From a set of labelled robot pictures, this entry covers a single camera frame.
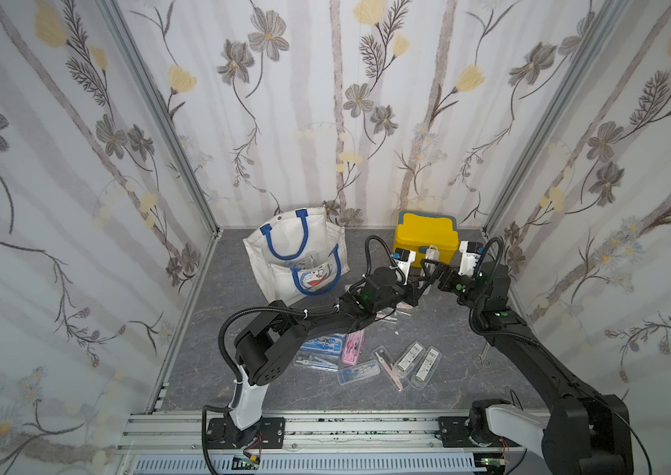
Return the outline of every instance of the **transparent plastic case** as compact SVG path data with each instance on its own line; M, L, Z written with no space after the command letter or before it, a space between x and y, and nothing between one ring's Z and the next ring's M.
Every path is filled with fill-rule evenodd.
M394 363L393 370L400 378L404 378L412 372L417 365L417 362L420 360L423 350L425 350L425 347L422 346L419 341L416 341L409 345L407 351L405 351L402 354L402 357Z
M302 351L341 356L343 338L330 335L309 340L301 346Z
M340 385L348 385L352 382L361 381L363 379L372 378L380 374L380 366L376 359L371 359L355 366L348 366L339 369L336 373L338 375L338 383Z
M338 371L338 356L310 353L299 351L296 353L294 363L305 368L317 369L319 371Z
M386 373L388 379L391 380L394 386L398 391L404 389L402 384L402 379L397 375L397 372L393 370L393 356L386 350L386 347L378 347L373 350L373 357L377 359L380 368Z
M417 389L424 388L433 373L436 372L436 367L440 362L441 352L437 348L429 347L423 355L422 363L420 363L416 373L409 379L409 384Z
M354 366L359 361L359 352L362 349L364 342L364 329L350 333L346 337L344 343L343 353L341 354L341 361L350 366Z

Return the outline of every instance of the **wall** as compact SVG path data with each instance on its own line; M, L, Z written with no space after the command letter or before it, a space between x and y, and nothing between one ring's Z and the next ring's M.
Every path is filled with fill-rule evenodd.
M220 224L482 226L601 2L119 5Z
M541 341L671 473L671 1L631 3L498 233Z
M147 404L209 241L157 130L92 2L0 2L0 473L102 473Z

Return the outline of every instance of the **tote bag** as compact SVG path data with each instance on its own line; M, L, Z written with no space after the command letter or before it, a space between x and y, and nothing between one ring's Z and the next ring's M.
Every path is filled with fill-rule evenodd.
M346 234L328 222L324 207L287 211L244 239L264 297L291 305L336 288L349 272Z

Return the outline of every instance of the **vent grille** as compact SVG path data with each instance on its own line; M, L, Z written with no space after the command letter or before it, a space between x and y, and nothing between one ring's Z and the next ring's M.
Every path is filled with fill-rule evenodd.
M219 473L454 473L485 472L473 454L265 454L259 470L231 470L236 455L211 455ZM141 455L134 475L184 475L208 469L201 455Z

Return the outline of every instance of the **black mounting bracket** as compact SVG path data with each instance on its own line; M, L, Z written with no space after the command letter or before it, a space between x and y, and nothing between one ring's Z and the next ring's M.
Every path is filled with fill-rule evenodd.
M215 417L208 420L206 427L206 448L235 449L248 445L254 440L256 433L262 435L261 448L283 448L285 437L285 418L262 417L258 423L237 433L235 425L228 425L225 418Z

